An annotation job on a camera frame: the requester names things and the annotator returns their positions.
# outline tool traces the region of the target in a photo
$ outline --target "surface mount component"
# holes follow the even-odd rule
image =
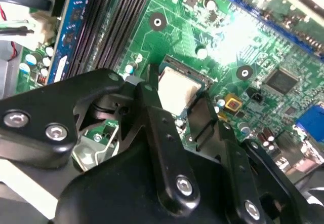
[[[273,71],[265,81],[265,84],[276,92],[286,95],[298,83],[298,78],[282,68]]]

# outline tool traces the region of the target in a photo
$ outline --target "chip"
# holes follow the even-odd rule
[[[72,42],[73,38],[74,38],[74,32],[66,34],[65,37],[64,37],[63,44],[64,45],[70,44]]]
[[[82,12],[82,9],[74,9],[70,16],[70,21],[72,21],[72,22],[77,21],[80,18],[81,12]]]
[[[282,68],[273,71],[265,81],[265,84],[281,95],[288,94],[298,83],[298,79]]]
[[[200,88],[200,83],[170,67],[164,68],[158,81],[158,95],[163,109],[176,116],[182,114]]]
[[[184,0],[186,4],[188,4],[190,7],[194,7],[195,5],[197,5],[198,0]]]
[[[231,111],[238,111],[242,107],[242,102],[234,94],[228,94],[224,98],[225,107]]]
[[[237,112],[237,114],[235,114],[235,116],[237,116],[239,119],[242,119],[242,118],[244,118],[245,113],[243,113],[242,111],[239,111],[239,112]]]
[[[285,114],[287,115],[292,115],[296,112],[296,109],[293,108],[292,106],[290,106],[286,111],[285,111]]]

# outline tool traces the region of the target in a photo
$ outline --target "mounting hole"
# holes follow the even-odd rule
[[[173,136],[171,134],[167,134],[167,139],[169,141],[173,141],[174,140],[174,138],[173,138]]]
[[[239,169],[241,170],[241,172],[245,172],[245,168],[243,166],[240,166]]]
[[[154,25],[159,27],[162,25],[162,21],[159,18],[154,19]]]
[[[242,74],[243,77],[246,77],[249,75],[249,71],[247,69],[242,70]]]

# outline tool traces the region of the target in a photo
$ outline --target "white plastic part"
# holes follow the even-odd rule
[[[0,181],[47,219],[55,217],[58,200],[8,160],[0,160]]]

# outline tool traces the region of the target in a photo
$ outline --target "motherboard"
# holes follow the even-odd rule
[[[98,38],[107,35],[112,15],[107,13]],[[309,142],[323,143],[323,135],[312,133],[309,119],[324,110],[322,21],[294,0],[147,0],[111,68],[123,78],[146,80],[149,65],[159,65],[162,106],[174,115],[188,148],[195,150],[196,144],[187,109],[208,91],[218,118],[233,127],[239,141],[255,139],[281,159],[275,139],[288,137],[292,146],[306,146],[304,154],[316,156],[320,164],[324,159]],[[107,49],[97,46],[93,53]],[[98,58],[91,55],[86,71],[101,63],[95,62]],[[34,84],[21,74],[17,92]],[[107,121],[86,137],[107,143],[106,126],[116,122]]]

